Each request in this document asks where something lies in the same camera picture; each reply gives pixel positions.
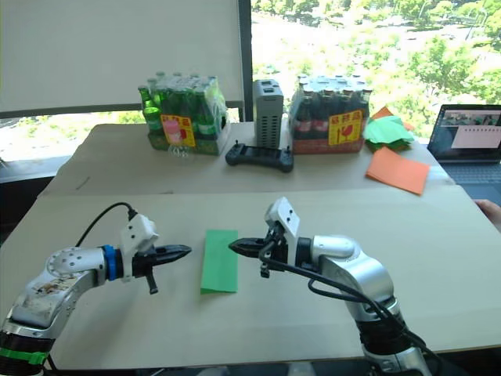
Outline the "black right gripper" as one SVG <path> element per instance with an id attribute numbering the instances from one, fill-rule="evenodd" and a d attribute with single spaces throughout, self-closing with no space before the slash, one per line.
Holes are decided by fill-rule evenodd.
<path id="1" fill-rule="evenodd" d="M 258 258 L 261 261 L 260 274 L 263 278 L 270 277 L 270 271 L 284 272 L 287 264 L 288 245 L 284 236 L 285 229 L 279 222 L 269 227 L 261 248 L 261 238 L 245 237 L 233 241 L 229 248 L 248 258 Z"/>

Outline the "person's bare hand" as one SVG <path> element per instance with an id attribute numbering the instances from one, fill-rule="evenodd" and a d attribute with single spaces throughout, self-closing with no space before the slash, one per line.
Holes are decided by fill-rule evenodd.
<path id="1" fill-rule="evenodd" d="M 493 226 L 501 232 L 501 208 L 498 204 L 486 200 L 486 199 L 475 199 L 475 204 L 484 213 L 484 215 L 489 219 Z"/>

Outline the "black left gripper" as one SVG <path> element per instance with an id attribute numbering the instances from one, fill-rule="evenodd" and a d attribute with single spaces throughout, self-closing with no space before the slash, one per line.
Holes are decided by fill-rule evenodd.
<path id="1" fill-rule="evenodd" d="M 174 262 L 187 256 L 192 248 L 183 244 L 169 244 L 156 247 L 148 252 L 138 252 L 132 259 L 132 276 L 144 277 L 148 283 L 149 293 L 154 295 L 158 292 L 157 283 L 153 276 L 153 267 L 157 262 Z"/>

